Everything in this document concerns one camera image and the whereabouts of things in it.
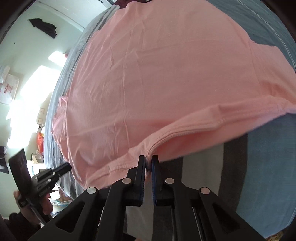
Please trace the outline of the person's left hand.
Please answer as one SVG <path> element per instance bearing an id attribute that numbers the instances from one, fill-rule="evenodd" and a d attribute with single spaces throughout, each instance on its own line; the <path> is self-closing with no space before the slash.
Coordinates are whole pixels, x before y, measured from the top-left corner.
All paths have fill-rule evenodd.
<path id="1" fill-rule="evenodd" d="M 41 223 L 41 221 L 38 219 L 38 217 L 36 216 L 36 214 L 34 213 L 34 211 L 31 209 L 31 207 L 29 205 L 25 206 L 25 207 L 20 207 L 20 205 L 18 204 L 18 199 L 20 198 L 21 194 L 19 192 L 19 190 L 16 190 L 13 192 L 14 198 L 16 200 L 16 204 L 19 207 L 22 215 L 34 226 L 39 225 Z M 42 198 L 40 204 L 43 208 L 43 213 L 45 215 L 49 215 L 51 214 L 51 212 L 53 211 L 53 205 L 51 204 L 50 200 L 49 200 L 49 194 L 46 195 L 45 197 Z"/>

